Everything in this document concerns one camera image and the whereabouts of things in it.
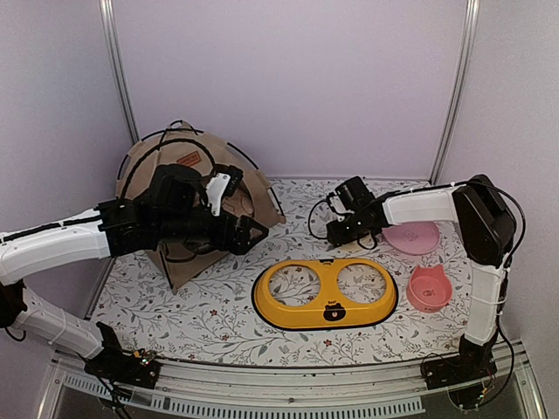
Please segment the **brown patterned pet cushion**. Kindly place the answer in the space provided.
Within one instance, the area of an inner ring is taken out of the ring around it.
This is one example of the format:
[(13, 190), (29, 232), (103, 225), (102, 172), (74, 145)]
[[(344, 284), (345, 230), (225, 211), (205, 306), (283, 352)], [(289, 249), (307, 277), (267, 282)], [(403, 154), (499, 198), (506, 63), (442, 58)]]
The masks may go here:
[(236, 190), (232, 196), (225, 197), (222, 201), (222, 209), (235, 216), (254, 216), (252, 199), (243, 190)]

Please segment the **beige fabric pet tent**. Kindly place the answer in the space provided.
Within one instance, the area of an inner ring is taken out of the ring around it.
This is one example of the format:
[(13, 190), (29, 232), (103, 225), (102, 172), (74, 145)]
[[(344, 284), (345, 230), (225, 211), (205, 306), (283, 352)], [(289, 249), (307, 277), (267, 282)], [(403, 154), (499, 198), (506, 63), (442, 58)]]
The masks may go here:
[(245, 255), (286, 218), (240, 148), (182, 124), (135, 143), (116, 196), (152, 231), (142, 248), (172, 291), (228, 254)]

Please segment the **yellow double bowl holder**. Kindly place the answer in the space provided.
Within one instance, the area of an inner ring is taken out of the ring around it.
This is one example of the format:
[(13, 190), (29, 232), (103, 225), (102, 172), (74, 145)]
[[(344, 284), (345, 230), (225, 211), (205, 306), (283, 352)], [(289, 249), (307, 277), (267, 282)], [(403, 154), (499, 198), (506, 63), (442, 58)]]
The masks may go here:
[[(383, 295), (372, 303), (357, 303), (342, 294), (338, 285), (340, 273), (356, 264), (377, 271), (385, 281)], [(274, 274), (288, 267), (307, 268), (320, 281), (317, 296), (303, 306), (286, 306), (270, 291)], [(268, 325), (285, 331), (318, 331), (374, 326), (388, 319), (397, 308), (397, 284), (380, 264), (366, 258), (327, 258), (284, 260), (263, 270), (252, 285), (252, 305)]]

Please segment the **cream small bowl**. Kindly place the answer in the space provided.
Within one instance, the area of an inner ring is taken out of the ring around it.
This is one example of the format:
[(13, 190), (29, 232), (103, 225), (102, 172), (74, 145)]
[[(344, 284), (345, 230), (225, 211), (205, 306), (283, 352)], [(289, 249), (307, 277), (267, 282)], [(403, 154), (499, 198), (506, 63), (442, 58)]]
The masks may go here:
[(363, 247), (361, 245), (359, 245), (357, 242), (352, 242), (350, 244), (344, 244), (341, 248), (340, 251), (346, 251), (346, 252), (358, 252), (358, 251), (362, 251)]

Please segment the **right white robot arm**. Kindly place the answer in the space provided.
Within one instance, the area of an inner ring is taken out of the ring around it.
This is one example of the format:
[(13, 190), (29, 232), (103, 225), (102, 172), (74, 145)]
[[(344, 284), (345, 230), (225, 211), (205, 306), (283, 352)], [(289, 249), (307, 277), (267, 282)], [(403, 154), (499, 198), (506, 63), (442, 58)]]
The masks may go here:
[(354, 176), (327, 194), (325, 201), (336, 216), (327, 225), (327, 240), (334, 247), (406, 223), (454, 223), (472, 270), (469, 318), (461, 339), (472, 347), (452, 360), (451, 369), (458, 380), (471, 380), (486, 364), (477, 347), (490, 347), (498, 332), (504, 284), (515, 251), (517, 222), (508, 207), (513, 198), (486, 175), (381, 196)]

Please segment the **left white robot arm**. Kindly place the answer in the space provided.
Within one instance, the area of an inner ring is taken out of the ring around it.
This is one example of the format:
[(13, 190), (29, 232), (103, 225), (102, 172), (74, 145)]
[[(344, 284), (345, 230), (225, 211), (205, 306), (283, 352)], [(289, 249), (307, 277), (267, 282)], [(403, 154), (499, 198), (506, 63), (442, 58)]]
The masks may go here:
[(24, 284), (30, 275), (90, 259), (156, 251), (165, 244), (208, 245), (245, 255), (268, 235), (263, 224), (223, 209), (243, 179), (227, 166), (209, 179), (179, 164), (160, 165), (136, 197), (116, 198), (77, 216), (1, 236), (1, 325), (74, 351), (112, 379), (130, 369), (114, 330), (45, 301)]

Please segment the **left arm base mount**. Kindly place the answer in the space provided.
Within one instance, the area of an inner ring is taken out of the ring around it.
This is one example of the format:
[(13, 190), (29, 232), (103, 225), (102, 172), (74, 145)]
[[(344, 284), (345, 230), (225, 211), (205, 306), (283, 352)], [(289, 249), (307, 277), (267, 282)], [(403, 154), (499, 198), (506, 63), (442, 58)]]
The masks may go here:
[(98, 321), (101, 333), (101, 351), (84, 361), (84, 370), (90, 375), (140, 388), (154, 389), (161, 364), (148, 350), (125, 353), (113, 328)]

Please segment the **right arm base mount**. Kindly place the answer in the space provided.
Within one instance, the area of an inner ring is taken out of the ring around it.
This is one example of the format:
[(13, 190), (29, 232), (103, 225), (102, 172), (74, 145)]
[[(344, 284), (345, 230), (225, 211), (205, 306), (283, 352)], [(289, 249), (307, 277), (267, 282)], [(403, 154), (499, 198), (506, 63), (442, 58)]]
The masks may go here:
[(450, 393), (451, 402), (456, 407), (463, 410), (478, 408), (485, 401), (497, 372), (492, 352), (496, 339), (497, 334), (483, 346), (478, 346), (462, 336), (457, 355), (425, 358), (420, 372), (427, 388), (445, 388), (478, 380), (471, 387), (459, 388)]

